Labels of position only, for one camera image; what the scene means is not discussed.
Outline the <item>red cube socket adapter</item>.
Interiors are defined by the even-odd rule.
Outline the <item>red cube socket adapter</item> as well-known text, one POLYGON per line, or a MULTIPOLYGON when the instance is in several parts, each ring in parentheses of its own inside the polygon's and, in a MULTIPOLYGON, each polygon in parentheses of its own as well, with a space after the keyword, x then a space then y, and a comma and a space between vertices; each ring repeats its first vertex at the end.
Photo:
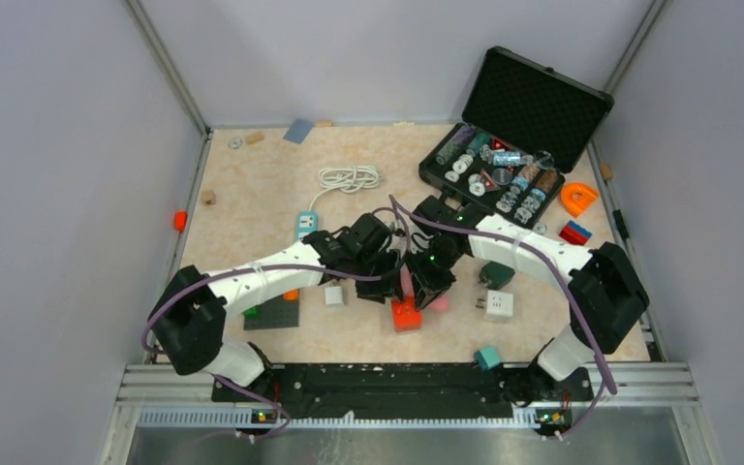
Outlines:
POLYGON ((393 329, 396 333, 420 330, 422 315, 416 307, 415 299, 406 296, 403 300, 393 299, 390 304, 393 329))

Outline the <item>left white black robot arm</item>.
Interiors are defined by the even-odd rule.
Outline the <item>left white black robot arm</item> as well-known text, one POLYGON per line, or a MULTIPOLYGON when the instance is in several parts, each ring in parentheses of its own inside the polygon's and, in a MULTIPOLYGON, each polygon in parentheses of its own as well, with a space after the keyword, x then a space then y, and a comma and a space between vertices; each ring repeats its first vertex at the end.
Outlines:
POLYGON ((252 343, 228 340, 231 316, 294 290, 335 279, 387 283, 399 279, 392 228, 372 213, 336 232, 313 231, 287 248, 232 268, 178 270, 151 312, 146 331, 179 376, 218 375, 249 400, 270 392, 270 363, 252 343))

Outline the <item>orange arch block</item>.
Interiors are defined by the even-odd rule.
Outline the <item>orange arch block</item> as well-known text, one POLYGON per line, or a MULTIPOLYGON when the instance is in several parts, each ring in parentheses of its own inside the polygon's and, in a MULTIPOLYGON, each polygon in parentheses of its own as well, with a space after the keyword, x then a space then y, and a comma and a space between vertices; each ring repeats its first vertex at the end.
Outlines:
POLYGON ((291 290, 283 294, 285 301, 299 301, 299 290, 291 290))

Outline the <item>green small brick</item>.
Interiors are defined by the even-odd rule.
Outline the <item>green small brick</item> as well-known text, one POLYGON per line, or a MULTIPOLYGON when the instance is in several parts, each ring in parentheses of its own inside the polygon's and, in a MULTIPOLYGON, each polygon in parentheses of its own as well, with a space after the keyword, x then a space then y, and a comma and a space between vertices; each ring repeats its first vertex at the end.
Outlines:
POLYGON ((251 308, 245 310, 243 312, 243 316, 245 318, 255 318, 255 317, 257 317, 259 315, 259 313, 260 313, 260 307, 259 306, 254 306, 254 307, 251 307, 251 308))

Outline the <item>pink triangular power strip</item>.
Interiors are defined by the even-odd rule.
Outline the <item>pink triangular power strip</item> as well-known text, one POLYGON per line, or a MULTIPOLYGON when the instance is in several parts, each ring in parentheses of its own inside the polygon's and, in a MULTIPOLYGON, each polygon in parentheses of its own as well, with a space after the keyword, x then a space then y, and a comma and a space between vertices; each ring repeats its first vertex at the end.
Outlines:
MULTIPOLYGON (((414 289, 412 285, 412 279, 411 274, 406 266, 403 266, 401 268, 401 288, 403 290, 403 294, 406 297, 412 297, 414 296, 414 289)), ((428 304, 425 309, 431 310, 436 313, 446 313, 449 311, 450 308, 450 299, 447 294, 440 295, 437 299, 435 299, 433 302, 428 304)))

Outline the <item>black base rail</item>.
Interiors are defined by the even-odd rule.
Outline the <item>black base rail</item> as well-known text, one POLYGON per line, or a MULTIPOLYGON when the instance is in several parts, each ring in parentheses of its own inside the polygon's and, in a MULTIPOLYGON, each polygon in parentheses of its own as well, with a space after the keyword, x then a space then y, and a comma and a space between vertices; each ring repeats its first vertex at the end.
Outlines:
POLYGON ((536 402, 561 407, 594 397, 579 368, 562 382, 539 368, 476 363, 290 363, 249 389, 293 419, 507 419, 536 402))

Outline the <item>wooden block top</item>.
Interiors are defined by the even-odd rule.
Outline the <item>wooden block top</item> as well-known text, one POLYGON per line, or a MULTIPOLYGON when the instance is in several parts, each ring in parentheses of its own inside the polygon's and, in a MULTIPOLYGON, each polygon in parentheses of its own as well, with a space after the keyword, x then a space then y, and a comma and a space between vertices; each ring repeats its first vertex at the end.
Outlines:
POLYGON ((263 132, 254 132, 244 138, 244 141, 248 145, 256 144, 265 139, 263 132))

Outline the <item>white cube socket adapter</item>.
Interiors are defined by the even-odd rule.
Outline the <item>white cube socket adapter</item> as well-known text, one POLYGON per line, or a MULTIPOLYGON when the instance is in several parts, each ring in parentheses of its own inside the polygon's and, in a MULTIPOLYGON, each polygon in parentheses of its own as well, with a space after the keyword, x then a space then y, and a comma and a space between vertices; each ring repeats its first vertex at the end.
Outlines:
POLYGON ((478 299, 476 308, 483 312, 488 322, 505 324, 512 319, 513 305, 513 294, 488 290, 484 297, 478 299))

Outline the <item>small white charger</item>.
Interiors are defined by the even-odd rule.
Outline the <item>small white charger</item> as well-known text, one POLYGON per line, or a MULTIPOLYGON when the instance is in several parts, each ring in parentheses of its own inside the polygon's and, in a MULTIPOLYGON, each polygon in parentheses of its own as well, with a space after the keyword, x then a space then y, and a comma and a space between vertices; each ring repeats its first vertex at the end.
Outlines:
POLYGON ((327 307, 344 306, 345 294, 341 286, 329 286, 324 288, 325 305, 327 307))

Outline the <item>red orange clip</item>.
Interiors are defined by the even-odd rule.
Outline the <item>red orange clip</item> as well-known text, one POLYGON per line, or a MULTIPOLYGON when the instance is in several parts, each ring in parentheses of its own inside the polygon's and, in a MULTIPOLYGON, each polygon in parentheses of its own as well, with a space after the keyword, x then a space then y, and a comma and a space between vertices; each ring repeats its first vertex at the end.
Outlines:
POLYGON ((173 215, 173 228, 179 233, 183 233, 188 223, 188 213, 184 210, 176 211, 173 215))

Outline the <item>wooden block right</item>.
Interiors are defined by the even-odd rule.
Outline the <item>wooden block right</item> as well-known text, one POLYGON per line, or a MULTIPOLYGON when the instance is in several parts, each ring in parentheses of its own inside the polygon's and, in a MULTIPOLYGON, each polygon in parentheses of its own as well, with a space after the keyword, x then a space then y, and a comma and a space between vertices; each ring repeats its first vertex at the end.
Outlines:
POLYGON ((600 164, 600 172, 604 182, 608 182, 613 178, 613 171, 611 167, 606 163, 600 164))

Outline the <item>teal power strip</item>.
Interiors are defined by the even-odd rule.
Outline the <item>teal power strip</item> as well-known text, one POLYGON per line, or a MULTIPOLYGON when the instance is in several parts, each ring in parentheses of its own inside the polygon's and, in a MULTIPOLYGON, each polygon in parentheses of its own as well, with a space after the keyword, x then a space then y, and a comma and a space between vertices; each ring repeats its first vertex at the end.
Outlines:
POLYGON ((319 215, 314 210, 304 210, 297 214, 295 239, 301 241, 305 236, 319 229, 319 215))

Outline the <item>teal small plug adapter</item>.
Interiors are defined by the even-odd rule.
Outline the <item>teal small plug adapter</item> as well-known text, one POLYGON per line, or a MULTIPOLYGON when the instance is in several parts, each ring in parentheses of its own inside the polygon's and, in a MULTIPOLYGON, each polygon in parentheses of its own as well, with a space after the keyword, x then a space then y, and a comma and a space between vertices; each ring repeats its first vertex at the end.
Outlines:
POLYGON ((484 372, 490 371, 502 363, 501 356, 494 346, 486 346, 476 350, 473 358, 478 368, 484 372))

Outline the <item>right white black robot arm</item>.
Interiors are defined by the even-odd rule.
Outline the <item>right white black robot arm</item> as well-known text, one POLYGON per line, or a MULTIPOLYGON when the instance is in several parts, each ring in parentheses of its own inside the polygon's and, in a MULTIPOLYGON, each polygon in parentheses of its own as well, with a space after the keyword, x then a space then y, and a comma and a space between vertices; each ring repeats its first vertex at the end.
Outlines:
POLYGON ((538 355, 538 366, 529 373, 531 390, 554 399, 578 367, 593 361, 606 388, 615 393, 605 357, 616 352, 650 304, 627 253, 611 242, 591 248, 552 239, 498 214, 457 212, 445 204, 435 210, 441 215, 437 220, 417 212, 409 217, 462 240, 465 254, 510 266, 566 298, 570 322, 538 355))

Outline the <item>dark green cube adapter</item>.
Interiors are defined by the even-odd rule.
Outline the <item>dark green cube adapter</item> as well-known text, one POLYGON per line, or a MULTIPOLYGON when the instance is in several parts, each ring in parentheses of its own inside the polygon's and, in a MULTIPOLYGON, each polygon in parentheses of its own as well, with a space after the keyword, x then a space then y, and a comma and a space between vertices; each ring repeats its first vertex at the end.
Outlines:
POLYGON ((515 270, 507 265, 488 262, 479 272, 480 284, 490 291, 500 291, 514 278, 515 270))

